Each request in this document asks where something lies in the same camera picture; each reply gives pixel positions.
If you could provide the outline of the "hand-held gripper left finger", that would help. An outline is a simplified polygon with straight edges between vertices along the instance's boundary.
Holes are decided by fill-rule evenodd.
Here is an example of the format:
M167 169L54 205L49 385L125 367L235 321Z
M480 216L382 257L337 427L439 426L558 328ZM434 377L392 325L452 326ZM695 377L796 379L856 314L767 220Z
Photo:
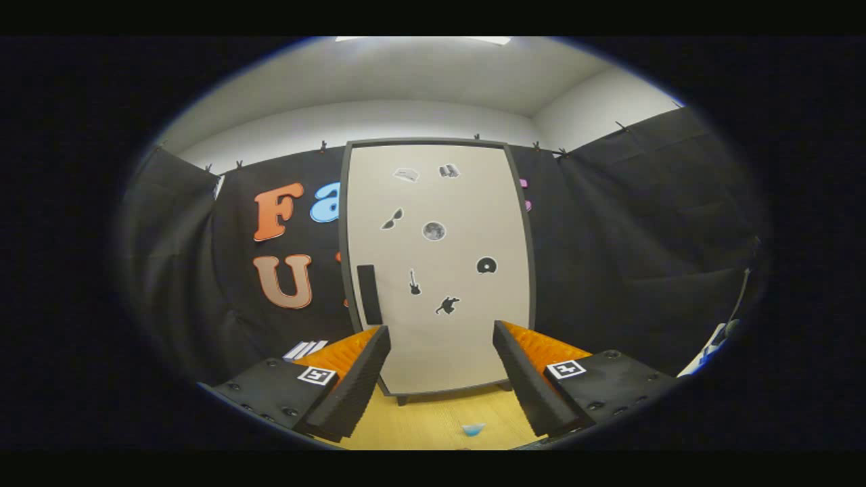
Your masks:
M388 328L378 325L300 360L266 358L211 395L280 432L339 442L364 416L389 352Z

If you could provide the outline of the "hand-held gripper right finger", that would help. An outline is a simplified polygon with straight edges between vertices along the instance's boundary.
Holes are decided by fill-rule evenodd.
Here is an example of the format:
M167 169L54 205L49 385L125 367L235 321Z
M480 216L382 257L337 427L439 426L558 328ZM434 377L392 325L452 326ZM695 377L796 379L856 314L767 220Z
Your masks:
M587 352L495 321L493 344L533 432L559 438L640 412L677 378L620 352Z

